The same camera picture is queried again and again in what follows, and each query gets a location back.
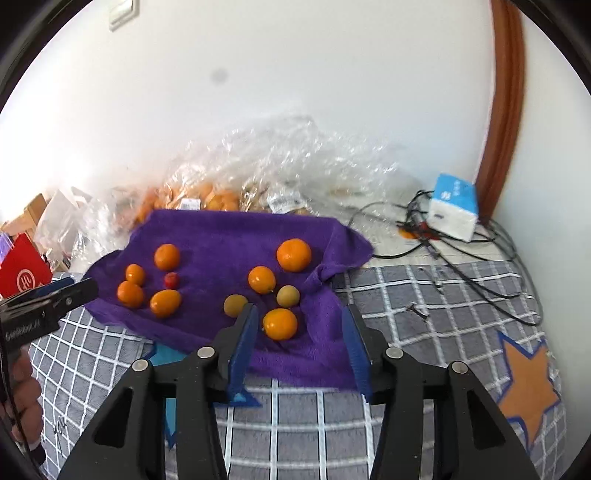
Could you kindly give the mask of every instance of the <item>purple cloth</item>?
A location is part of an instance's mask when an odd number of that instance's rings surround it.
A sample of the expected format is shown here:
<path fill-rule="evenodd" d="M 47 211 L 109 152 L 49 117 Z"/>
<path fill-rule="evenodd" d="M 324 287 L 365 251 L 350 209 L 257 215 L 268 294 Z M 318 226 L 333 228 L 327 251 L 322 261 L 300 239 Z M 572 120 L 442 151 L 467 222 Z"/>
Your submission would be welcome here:
<path fill-rule="evenodd" d="M 312 248 L 312 262 L 301 273 L 281 269 L 275 252 L 290 238 L 301 238 Z M 164 289 L 164 272 L 154 265 L 161 244 L 181 251 L 178 311 L 157 320 L 148 307 L 150 297 Z M 218 330 L 233 324 L 222 310 L 233 293 L 255 303 L 261 318 L 277 308 L 274 294 L 261 296 L 248 286 L 248 273 L 265 265 L 275 273 L 277 288 L 294 285 L 301 293 L 293 308 L 298 331 L 292 339 L 274 342 L 259 333 L 251 371 L 263 377 L 301 386 L 353 388 L 355 382 L 341 328 L 341 303 L 328 280 L 360 267 L 372 254 L 370 243 L 331 218 L 241 212 L 157 210 L 131 237 L 125 250 L 101 258 L 85 276 L 99 285 L 99 298 L 88 311 L 106 325 L 124 325 L 147 338 L 182 352 L 208 344 Z M 145 307 L 128 310 L 116 298 L 127 265 L 146 272 Z"/>

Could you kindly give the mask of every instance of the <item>finger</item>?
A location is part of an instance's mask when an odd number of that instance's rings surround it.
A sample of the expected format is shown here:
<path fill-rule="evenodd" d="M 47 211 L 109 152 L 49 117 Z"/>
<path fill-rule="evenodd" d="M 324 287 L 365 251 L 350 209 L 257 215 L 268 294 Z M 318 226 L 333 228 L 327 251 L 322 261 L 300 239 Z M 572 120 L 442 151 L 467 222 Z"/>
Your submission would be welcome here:
<path fill-rule="evenodd" d="M 12 365 L 12 376 L 14 381 L 20 383 L 33 374 L 33 366 L 29 354 L 22 351 L 21 356 Z"/>
<path fill-rule="evenodd" d="M 32 406 L 37 402 L 39 397 L 41 397 L 41 385 L 34 378 L 28 378 L 24 382 L 19 383 L 14 389 L 14 403 L 18 412 L 22 412 Z M 12 407 L 6 404 L 5 408 L 8 415 L 14 418 Z"/>
<path fill-rule="evenodd" d="M 39 403 L 27 408 L 21 417 L 22 429 L 27 438 L 27 443 L 34 443 L 41 437 L 43 431 L 43 409 Z M 12 436 L 18 442 L 23 442 L 21 433 L 18 431 L 18 426 L 12 427 Z"/>

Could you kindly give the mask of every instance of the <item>wooden door frame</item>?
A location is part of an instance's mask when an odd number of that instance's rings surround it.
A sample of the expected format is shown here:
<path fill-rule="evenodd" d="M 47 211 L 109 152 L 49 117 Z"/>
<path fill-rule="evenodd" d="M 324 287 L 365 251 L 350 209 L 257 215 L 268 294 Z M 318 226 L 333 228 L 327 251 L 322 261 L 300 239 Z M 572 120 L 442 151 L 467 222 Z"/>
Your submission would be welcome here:
<path fill-rule="evenodd" d="M 521 13 L 508 0 L 491 0 L 495 35 L 495 93 L 488 137 L 476 177 L 480 219 L 491 218 L 501 196 L 519 135 L 525 87 Z"/>

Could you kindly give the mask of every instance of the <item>screw head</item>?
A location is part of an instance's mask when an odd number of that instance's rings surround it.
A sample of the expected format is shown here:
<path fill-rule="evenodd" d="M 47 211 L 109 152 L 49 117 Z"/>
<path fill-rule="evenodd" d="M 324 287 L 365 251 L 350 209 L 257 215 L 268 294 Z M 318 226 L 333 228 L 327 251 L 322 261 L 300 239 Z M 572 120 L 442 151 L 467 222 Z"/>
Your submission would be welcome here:
<path fill-rule="evenodd" d="M 452 370 L 457 374 L 465 374 L 468 372 L 468 366 L 464 362 L 453 362 Z"/>
<path fill-rule="evenodd" d="M 199 358 L 211 358 L 215 355 L 215 353 L 216 351 L 210 346 L 202 346 L 199 350 L 197 350 L 197 356 Z"/>
<path fill-rule="evenodd" d="M 397 346 L 391 346 L 388 349 L 386 349 L 386 356 L 398 360 L 404 356 L 404 352 Z"/>
<path fill-rule="evenodd" d="M 143 372 L 146 370 L 146 368 L 148 368 L 148 361 L 140 358 L 131 365 L 131 368 L 134 369 L 134 372 Z"/>

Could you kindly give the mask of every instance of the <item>blue and white box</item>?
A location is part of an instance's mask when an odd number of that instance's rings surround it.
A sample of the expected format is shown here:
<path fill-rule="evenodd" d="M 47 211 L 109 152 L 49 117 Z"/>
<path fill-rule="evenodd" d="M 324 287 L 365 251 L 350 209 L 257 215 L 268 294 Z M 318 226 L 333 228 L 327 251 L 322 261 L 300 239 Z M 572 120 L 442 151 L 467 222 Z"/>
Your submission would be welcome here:
<path fill-rule="evenodd" d="M 478 204 L 474 185 L 453 175 L 439 175 L 427 215 L 429 226 L 469 242 L 477 222 Z"/>

